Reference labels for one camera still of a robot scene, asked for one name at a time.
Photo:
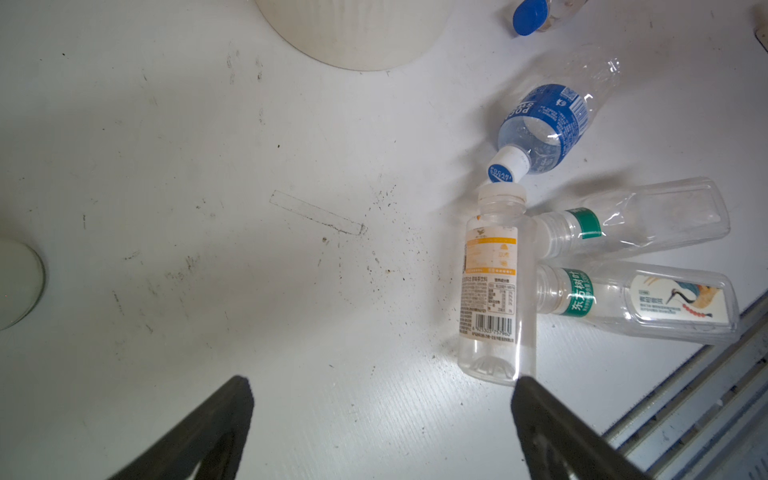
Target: tabletop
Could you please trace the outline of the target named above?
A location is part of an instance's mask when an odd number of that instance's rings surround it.
[[[43,258],[0,332],[4,478],[107,478],[232,375],[255,409],[242,478],[527,478],[509,388],[456,366],[462,238],[498,103],[588,42],[622,85],[531,209],[715,180],[731,234],[643,261],[768,286],[752,2],[592,0],[513,38],[459,0],[388,71],[334,68],[247,0],[0,5],[0,235]],[[699,346],[538,319],[538,379],[599,432]]]

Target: white bottle cap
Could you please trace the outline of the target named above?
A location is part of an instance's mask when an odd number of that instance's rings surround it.
[[[488,166],[493,182],[519,182],[531,170],[531,158],[515,145],[505,145]]]
[[[528,200],[525,187],[520,184],[513,184],[512,182],[494,182],[493,184],[482,185],[478,201],[482,202],[485,198],[489,197],[514,197],[523,204]]]

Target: clear plastic bottle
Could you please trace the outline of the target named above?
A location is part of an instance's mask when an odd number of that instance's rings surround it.
[[[467,223],[458,366],[507,386],[536,370],[536,223],[525,200],[518,184],[483,185]]]
[[[37,304],[45,269],[35,251],[0,238],[0,330],[24,318]]]
[[[512,16],[518,35],[547,31],[576,15],[587,0],[524,0]]]
[[[697,177],[591,195],[578,208],[534,217],[539,258],[599,254],[632,257],[725,237],[723,197]]]
[[[538,266],[539,313],[631,336],[703,344],[738,338],[736,294],[720,273],[615,260],[581,268]]]
[[[498,153],[488,166],[491,181],[516,182],[558,166],[619,82],[618,60],[596,45],[579,48],[559,65],[499,128]]]

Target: blue bottle cap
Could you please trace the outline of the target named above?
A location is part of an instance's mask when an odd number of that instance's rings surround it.
[[[547,21],[549,4],[547,0],[525,0],[512,16],[512,26],[518,35],[530,35]]]

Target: orange and white label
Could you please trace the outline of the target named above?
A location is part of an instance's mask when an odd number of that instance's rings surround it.
[[[518,229],[467,232],[459,332],[475,339],[514,342]]]

